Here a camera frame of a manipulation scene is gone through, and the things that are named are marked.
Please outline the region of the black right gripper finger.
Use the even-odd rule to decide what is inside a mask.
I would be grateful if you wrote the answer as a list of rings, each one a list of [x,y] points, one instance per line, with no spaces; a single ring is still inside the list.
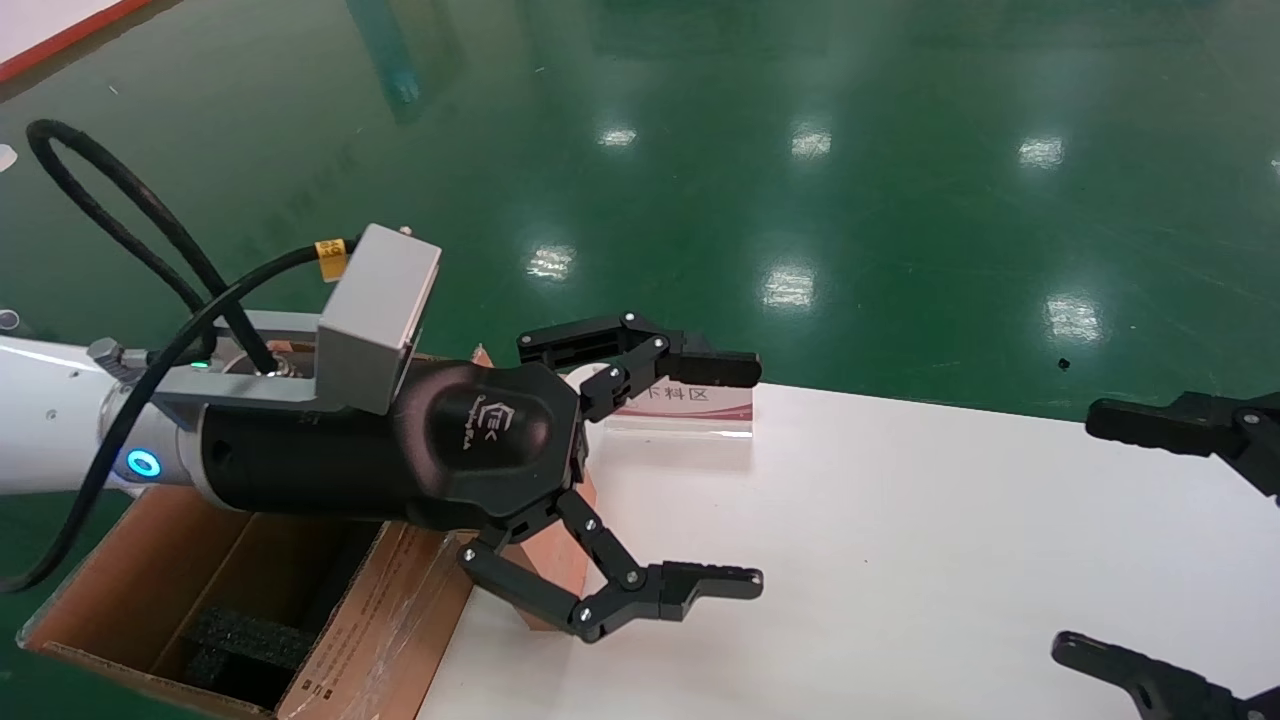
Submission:
[[[1279,496],[1279,393],[1253,398],[1184,392],[1167,406],[1094,401],[1085,432],[1098,439],[1189,456],[1219,456],[1265,497]]]
[[[1224,685],[1133,650],[1060,632],[1052,660],[1124,691],[1142,719],[1277,719],[1279,688],[1240,698]]]

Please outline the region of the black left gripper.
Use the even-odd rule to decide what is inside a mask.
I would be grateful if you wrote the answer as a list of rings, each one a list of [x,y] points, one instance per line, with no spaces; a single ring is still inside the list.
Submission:
[[[416,360],[387,414],[211,406],[210,493],[246,512],[535,533],[584,460],[579,393],[530,363]]]

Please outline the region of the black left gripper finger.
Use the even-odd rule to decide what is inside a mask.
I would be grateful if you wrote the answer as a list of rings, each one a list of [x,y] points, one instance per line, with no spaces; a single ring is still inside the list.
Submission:
[[[596,366],[579,382],[589,421],[616,413],[749,421],[763,372],[756,354],[713,348],[699,333],[666,329],[636,313],[526,331],[517,346],[521,363],[554,372]]]
[[[635,620],[681,623],[703,597],[755,600],[764,591],[756,568],[660,562],[640,566],[575,489],[541,506],[557,519],[605,579],[595,593],[580,598],[535,571],[502,556],[512,530],[489,527],[458,552],[461,568],[475,585],[507,601],[552,629],[595,643]]]

